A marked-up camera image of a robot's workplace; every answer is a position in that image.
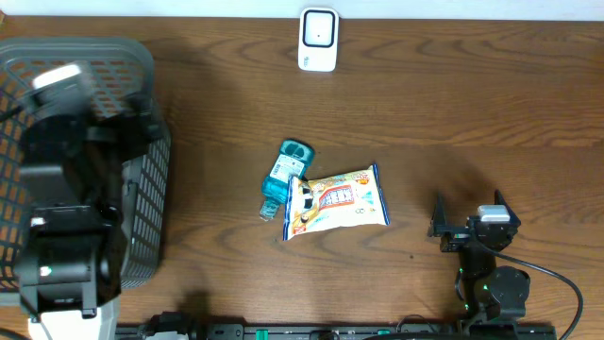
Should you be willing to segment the yellow snack bag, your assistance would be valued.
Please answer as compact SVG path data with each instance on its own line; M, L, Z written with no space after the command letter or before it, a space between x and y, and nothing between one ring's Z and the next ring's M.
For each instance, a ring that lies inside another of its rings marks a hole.
M282 239L362 225L390 224L378 166L328 178L289 179Z

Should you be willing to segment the teal mouthwash bottle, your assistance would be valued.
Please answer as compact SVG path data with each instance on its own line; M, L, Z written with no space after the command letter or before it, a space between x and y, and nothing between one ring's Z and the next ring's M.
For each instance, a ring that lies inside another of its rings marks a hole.
M261 192L264 202L260 208L260 218L270 221L287 200L290 177L302 178L314 159L314 150L297 140L284 140L277 158L265 177Z

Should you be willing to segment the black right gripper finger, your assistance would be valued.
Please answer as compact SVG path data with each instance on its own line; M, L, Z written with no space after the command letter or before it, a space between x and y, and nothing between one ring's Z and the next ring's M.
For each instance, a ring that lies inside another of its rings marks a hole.
M495 190L494 199L495 199L495 205L503 206L506 209L506 211L510 217L509 222L511 224L514 224L515 226L520 226L521 220L518 218L518 216L512 210L510 205L507 203L507 201L505 200L505 198L502 195L500 190L498 190L498 189Z
M429 237L442 237L447 231L445 203L441 194L436 195L436 202L428 228Z

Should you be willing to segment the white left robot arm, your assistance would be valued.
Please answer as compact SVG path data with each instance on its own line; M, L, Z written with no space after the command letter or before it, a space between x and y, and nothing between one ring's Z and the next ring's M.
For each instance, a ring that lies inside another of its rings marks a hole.
M111 339L124 288L159 264L170 136L154 101L133 93L109 118L72 89L38 90L20 141L32 196L15 266L35 339Z

